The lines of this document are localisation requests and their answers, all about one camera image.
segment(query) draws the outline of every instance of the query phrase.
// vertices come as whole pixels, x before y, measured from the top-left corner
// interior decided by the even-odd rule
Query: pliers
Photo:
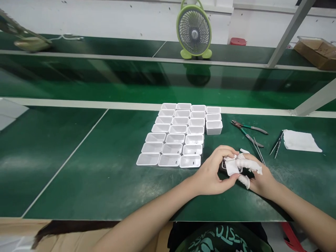
[[[231,123],[232,123],[234,126],[236,126],[238,129],[240,129],[241,132],[243,132],[244,135],[245,135],[245,136],[246,136],[252,143],[258,145],[258,147],[260,147],[260,148],[263,148],[263,147],[264,147],[264,146],[261,145],[260,143],[255,142],[255,141],[252,139],[252,137],[250,137],[250,135],[247,134],[247,133],[245,132],[245,130],[244,130],[242,127],[244,127],[244,128],[250,128],[250,129],[253,129],[253,130],[255,129],[255,130],[257,130],[257,131],[260,131],[261,133],[264,133],[265,135],[268,135],[268,133],[267,133],[265,130],[260,129],[260,128],[257,128],[257,127],[249,126],[249,125],[240,124],[239,122],[234,121],[234,120],[231,120]]]

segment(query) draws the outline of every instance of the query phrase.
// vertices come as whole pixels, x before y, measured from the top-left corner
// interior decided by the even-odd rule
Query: hand
[[[232,175],[229,179],[220,180],[217,173],[223,157],[234,158],[235,151],[232,147],[226,145],[218,146],[211,156],[202,164],[199,170],[191,176],[189,182],[197,195],[220,194],[230,189],[236,182],[239,174]]]
[[[281,190],[281,183],[275,180],[269,168],[261,163],[255,156],[249,153],[243,155],[246,159],[256,161],[263,170],[262,175],[256,171],[253,172],[255,177],[250,179],[250,189],[264,198],[273,200]]]

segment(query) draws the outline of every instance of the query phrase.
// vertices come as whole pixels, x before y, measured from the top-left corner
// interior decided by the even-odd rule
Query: white cloth
[[[297,151],[322,152],[310,133],[303,133],[285,129],[283,140],[286,149]]]

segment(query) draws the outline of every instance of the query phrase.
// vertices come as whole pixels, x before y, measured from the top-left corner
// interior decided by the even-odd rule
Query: fan grille
[[[181,15],[178,35],[184,48],[191,54],[202,54],[208,48],[210,27],[206,19],[207,17],[196,9],[186,10]],[[197,31],[197,38],[192,37],[193,31]]]

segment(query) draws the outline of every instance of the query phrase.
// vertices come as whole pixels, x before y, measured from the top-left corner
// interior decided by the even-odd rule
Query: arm
[[[233,154],[238,152],[229,146],[219,146],[193,176],[119,222],[93,251],[141,251],[189,200],[198,195],[223,193],[235,184],[238,174],[226,180],[217,175],[223,157],[233,158]]]
[[[254,173],[255,178],[251,179],[250,189],[282,207],[319,249],[335,252],[336,220],[276,181],[269,169],[256,157],[251,154],[244,156],[258,162],[263,170],[263,175]]]

